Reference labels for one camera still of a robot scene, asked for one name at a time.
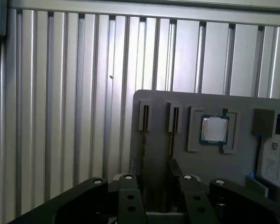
sticker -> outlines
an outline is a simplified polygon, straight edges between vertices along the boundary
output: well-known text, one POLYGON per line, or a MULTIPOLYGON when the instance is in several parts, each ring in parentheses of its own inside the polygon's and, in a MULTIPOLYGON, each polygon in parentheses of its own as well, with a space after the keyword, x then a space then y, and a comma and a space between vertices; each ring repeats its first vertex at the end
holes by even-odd
POLYGON ((280 135, 265 141, 261 158, 261 176, 280 187, 280 135))

screw head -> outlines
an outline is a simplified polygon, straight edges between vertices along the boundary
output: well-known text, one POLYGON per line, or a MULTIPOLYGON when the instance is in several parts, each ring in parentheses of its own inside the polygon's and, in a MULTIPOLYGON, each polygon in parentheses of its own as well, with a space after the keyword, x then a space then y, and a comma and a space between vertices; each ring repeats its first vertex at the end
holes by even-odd
POLYGON ((192 179, 192 177, 191 177, 191 176, 189 176, 189 175, 185 175, 183 178, 184 178, 184 179, 187 179, 187 180, 192 179))
POLYGON ((101 180, 95 180, 93 183, 100 184, 101 182, 102 182, 101 180))
POLYGON ((224 182, 224 181, 221 181, 221 180, 217 180, 216 183, 217 183, 217 184, 220 184, 220 185, 225 184, 225 182, 224 182))

corrugated aluminum panel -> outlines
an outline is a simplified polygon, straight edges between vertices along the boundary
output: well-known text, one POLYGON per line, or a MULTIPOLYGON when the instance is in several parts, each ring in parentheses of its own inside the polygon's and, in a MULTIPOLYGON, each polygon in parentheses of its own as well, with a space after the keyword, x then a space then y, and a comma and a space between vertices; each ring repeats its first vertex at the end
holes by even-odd
POLYGON ((18 2, 0 41, 0 224, 127 172, 138 89, 280 98, 280 14, 18 2))

silver metal frame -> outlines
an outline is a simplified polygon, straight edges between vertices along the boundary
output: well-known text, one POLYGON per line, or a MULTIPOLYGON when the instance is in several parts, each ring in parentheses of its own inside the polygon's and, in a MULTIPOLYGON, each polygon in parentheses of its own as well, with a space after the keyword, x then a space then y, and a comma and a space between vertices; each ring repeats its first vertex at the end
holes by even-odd
POLYGON ((219 21, 236 24, 280 26, 280 14, 249 11, 231 11, 199 7, 156 5, 143 3, 64 1, 64 0, 11 0, 10 8, 74 12, 88 14, 111 14, 143 17, 191 19, 196 21, 219 21))
POLYGON ((280 11, 280 0, 142 0, 142 2, 184 4, 188 6, 280 11))

black plastic part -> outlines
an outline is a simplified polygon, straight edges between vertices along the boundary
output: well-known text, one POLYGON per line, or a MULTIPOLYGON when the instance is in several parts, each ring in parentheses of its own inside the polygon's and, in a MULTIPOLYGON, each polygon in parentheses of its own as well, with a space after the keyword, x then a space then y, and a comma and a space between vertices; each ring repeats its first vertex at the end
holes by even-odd
POLYGON ((176 160, 169 159, 166 176, 166 212, 170 212, 172 206, 176 206, 179 198, 178 178, 182 176, 182 171, 176 160))
POLYGON ((137 178, 132 174, 122 175, 119 179, 117 223, 147 223, 137 178))
POLYGON ((212 180, 209 197, 213 204, 224 205, 222 223, 280 223, 280 206, 276 202, 229 180, 212 180))
POLYGON ((100 217, 111 218, 116 217, 118 212, 118 192, 119 192, 119 180, 113 180, 108 183, 108 193, 101 198, 101 211, 100 217))
POLYGON ((108 223, 108 220, 101 220, 99 216, 100 197, 107 194, 107 189, 106 180, 91 178, 20 216, 10 224, 108 223))
POLYGON ((147 212, 148 224, 185 224, 186 216, 184 213, 158 213, 147 212))
POLYGON ((184 176, 178 179, 184 199, 184 206, 179 206, 178 209, 185 209, 183 212, 187 214, 187 221, 191 224, 220 224, 206 193, 200 189, 197 179, 192 175, 187 175, 190 179, 184 176))

